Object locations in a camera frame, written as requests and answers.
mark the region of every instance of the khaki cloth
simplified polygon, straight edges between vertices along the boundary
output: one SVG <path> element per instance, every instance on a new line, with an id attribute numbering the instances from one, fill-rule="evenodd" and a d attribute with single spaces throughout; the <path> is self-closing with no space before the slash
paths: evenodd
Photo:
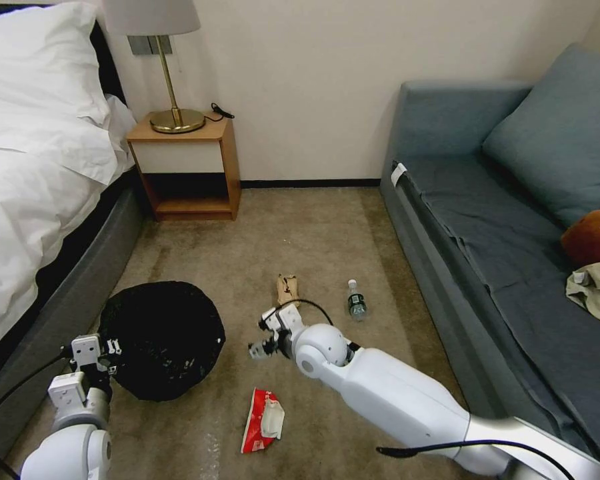
<path id="1" fill-rule="evenodd" d="M 600 263 L 592 263 L 567 279 L 567 298 L 600 320 Z"/>

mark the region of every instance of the lamp shade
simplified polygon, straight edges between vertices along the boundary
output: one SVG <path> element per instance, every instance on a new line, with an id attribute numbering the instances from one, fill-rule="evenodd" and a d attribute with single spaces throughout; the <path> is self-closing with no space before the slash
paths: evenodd
<path id="1" fill-rule="evenodd" d="M 103 0 L 107 30 L 122 35 L 177 35 L 200 28 L 193 0 Z"/>

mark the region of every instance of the black trash bag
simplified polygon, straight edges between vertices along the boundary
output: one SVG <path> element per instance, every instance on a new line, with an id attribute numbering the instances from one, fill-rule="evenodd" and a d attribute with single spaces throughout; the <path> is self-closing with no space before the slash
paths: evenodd
<path id="1" fill-rule="evenodd" d="M 215 365 L 225 330 L 213 302 L 185 282 L 144 283 L 110 298 L 98 329 L 118 339 L 116 381 L 140 400 L 178 398 Z"/>

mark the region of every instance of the wooden nightstand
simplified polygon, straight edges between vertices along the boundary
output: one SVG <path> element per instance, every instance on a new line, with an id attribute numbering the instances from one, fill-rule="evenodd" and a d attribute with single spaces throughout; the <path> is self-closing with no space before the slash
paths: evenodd
<path id="1" fill-rule="evenodd" d="M 146 116 L 127 142 L 156 220 L 235 220 L 240 171 L 230 119 L 170 135 Z"/>

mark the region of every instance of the plastic bottle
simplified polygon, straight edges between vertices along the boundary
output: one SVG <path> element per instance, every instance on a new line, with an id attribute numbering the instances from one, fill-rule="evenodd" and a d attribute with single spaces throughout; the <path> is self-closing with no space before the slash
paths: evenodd
<path id="1" fill-rule="evenodd" d="M 349 313 L 354 320 L 362 321 L 367 316 L 367 304 L 365 298 L 358 292 L 358 282 L 349 280 Z"/>

